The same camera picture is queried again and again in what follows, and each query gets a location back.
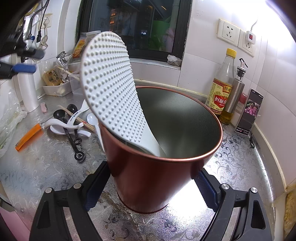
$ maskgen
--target silver patterned countertop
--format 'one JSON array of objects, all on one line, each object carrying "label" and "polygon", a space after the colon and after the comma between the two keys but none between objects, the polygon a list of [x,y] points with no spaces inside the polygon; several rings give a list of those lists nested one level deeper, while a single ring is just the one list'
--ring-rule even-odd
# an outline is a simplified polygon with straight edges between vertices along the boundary
[{"label": "silver patterned countertop", "polygon": [[[23,119],[16,128],[6,154],[0,159],[0,180],[17,214],[30,229],[39,200],[47,187],[54,190],[70,188],[83,182],[106,160],[98,141],[92,133],[90,138],[82,137],[79,149],[86,154],[86,160],[78,163],[66,136],[53,134],[49,129],[36,136],[20,152],[15,144],[35,124],[47,119],[57,110],[57,105],[67,107],[75,104],[81,107],[83,96],[72,93],[64,97],[44,96],[48,112],[38,107]],[[80,117],[86,120],[90,110]],[[223,141],[220,148],[206,164],[205,169],[219,182],[232,188],[247,191],[256,187],[268,215],[271,230],[274,230],[272,178],[264,167],[260,148],[250,147],[249,140],[233,133],[233,127],[223,126]],[[80,240],[70,211],[64,208],[67,224],[73,240]],[[238,208],[233,211],[224,240],[229,240]],[[95,206],[89,211],[98,233],[103,240],[196,240],[208,227],[214,212],[207,208],[195,182],[190,181],[170,203],[153,214],[138,214],[127,209],[118,198],[113,178],[110,177]]]}]

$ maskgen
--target wall socket plate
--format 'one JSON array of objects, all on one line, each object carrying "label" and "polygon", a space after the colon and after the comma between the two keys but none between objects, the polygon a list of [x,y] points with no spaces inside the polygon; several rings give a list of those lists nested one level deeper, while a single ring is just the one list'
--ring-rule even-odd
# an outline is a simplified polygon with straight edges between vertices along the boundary
[{"label": "wall socket plate", "polygon": [[48,18],[48,19],[49,19],[49,24],[47,25],[48,28],[52,26],[52,16],[53,16],[52,13],[46,13],[46,14],[44,14],[43,23],[44,23],[45,19]]},{"label": "wall socket plate", "polygon": [[234,46],[238,45],[240,29],[233,24],[219,19],[217,38],[226,41]]},{"label": "wall socket plate", "polygon": [[256,45],[250,44],[248,41],[246,41],[246,32],[243,30],[240,30],[240,33],[239,33],[238,48],[245,51],[252,57],[255,56]]}]

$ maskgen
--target white jar lid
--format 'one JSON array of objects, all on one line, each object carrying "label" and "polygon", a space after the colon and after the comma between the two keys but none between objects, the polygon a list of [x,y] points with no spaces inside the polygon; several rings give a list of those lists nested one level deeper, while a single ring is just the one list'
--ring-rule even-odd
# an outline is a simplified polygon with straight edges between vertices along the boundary
[{"label": "white jar lid", "polygon": [[101,33],[100,30],[92,31],[92,32],[87,32],[87,33],[86,33],[86,36],[88,36],[88,35],[93,35],[93,34],[99,34],[99,33]]}]

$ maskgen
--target white rice paddle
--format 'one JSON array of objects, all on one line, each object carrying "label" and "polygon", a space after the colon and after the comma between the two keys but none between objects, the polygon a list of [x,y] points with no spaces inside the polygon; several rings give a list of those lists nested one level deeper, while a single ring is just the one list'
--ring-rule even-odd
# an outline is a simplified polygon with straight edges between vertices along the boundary
[{"label": "white rice paddle", "polygon": [[166,157],[146,122],[128,52],[117,34],[103,32],[89,42],[80,75],[88,105],[113,134],[155,156]]}]

